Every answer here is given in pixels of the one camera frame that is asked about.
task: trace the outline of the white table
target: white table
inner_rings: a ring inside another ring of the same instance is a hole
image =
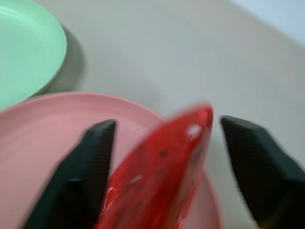
[[[235,188],[220,115],[267,127],[305,165],[305,49],[224,0],[37,0],[67,30],[49,92],[114,94],[168,116],[214,105],[206,166],[229,229],[253,229]]]

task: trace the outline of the red object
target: red object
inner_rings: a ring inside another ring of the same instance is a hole
[[[111,176],[95,229],[178,229],[205,161],[213,109],[201,105],[163,124]]]

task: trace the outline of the pink plate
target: pink plate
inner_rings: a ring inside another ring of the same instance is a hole
[[[91,93],[44,95],[0,113],[0,228],[19,227],[54,166],[75,146],[84,129],[110,118],[119,124],[113,168],[162,122],[158,115],[139,105]],[[183,228],[223,228],[206,173]]]

